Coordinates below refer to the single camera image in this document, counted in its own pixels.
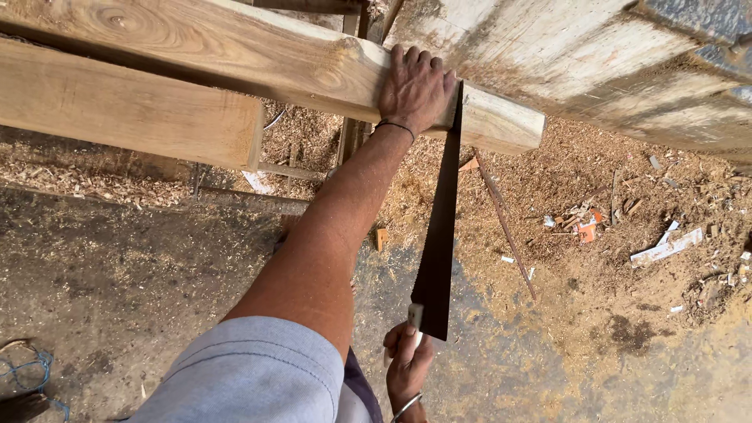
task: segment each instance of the black wrist band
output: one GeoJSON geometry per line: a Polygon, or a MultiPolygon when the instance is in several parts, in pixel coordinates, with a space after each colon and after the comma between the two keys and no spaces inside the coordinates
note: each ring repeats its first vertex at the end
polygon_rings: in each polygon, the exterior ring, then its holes
{"type": "Polygon", "coordinates": [[[374,131],[376,129],[378,129],[379,126],[383,126],[383,125],[394,125],[394,126],[397,126],[398,128],[402,128],[402,129],[408,131],[410,133],[410,136],[413,137],[413,141],[412,142],[415,142],[415,134],[413,134],[413,131],[411,131],[410,128],[408,128],[406,126],[402,126],[402,125],[400,125],[398,123],[389,122],[386,119],[382,119],[381,122],[377,123],[377,125],[374,127],[374,131]]]}

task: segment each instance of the metal bangle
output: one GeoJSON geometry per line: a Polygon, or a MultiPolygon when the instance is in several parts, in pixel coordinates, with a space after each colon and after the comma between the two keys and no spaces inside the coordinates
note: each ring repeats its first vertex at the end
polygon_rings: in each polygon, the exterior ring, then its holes
{"type": "Polygon", "coordinates": [[[397,423],[397,419],[399,418],[399,416],[401,416],[402,413],[407,411],[408,408],[410,408],[411,405],[416,403],[422,396],[423,396],[423,392],[418,392],[417,394],[415,394],[414,397],[410,398],[408,403],[406,403],[401,409],[399,409],[397,413],[395,413],[394,418],[392,419],[391,423],[397,423]]]}

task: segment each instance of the hand saw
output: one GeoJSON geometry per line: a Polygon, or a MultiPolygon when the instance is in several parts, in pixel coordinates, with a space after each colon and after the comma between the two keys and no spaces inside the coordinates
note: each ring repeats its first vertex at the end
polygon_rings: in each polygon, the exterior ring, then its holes
{"type": "MultiPolygon", "coordinates": [[[[412,304],[408,307],[408,323],[418,329],[416,348],[424,333],[442,341],[447,340],[463,91],[464,81],[460,81],[454,122],[447,133],[444,155],[441,157],[441,168],[438,170],[438,182],[436,194],[433,197],[426,244],[420,258],[413,293],[410,295],[412,304]]],[[[384,367],[388,367],[390,361],[388,351],[384,350],[384,367]]]]}

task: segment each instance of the white paper scrap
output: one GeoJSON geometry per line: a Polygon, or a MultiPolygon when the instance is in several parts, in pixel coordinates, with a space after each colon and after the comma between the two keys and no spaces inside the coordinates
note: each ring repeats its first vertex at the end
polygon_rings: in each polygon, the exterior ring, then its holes
{"type": "Polygon", "coordinates": [[[632,261],[632,267],[647,266],[654,261],[676,254],[690,245],[697,245],[701,241],[702,228],[697,228],[675,241],[670,241],[649,250],[641,251],[632,255],[629,259],[632,261]]]}

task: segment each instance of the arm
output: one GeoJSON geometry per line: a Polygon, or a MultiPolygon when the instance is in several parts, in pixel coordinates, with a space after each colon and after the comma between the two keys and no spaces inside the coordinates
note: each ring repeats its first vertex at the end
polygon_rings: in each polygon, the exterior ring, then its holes
{"type": "MultiPolygon", "coordinates": [[[[447,107],[453,88],[454,74],[444,74],[441,59],[415,47],[403,55],[395,46],[379,101],[381,116],[420,134],[447,107]]],[[[411,143],[406,129],[379,127],[322,186],[224,320],[261,315],[299,323],[329,340],[344,363],[353,326],[349,281],[357,251],[411,143]]]]}

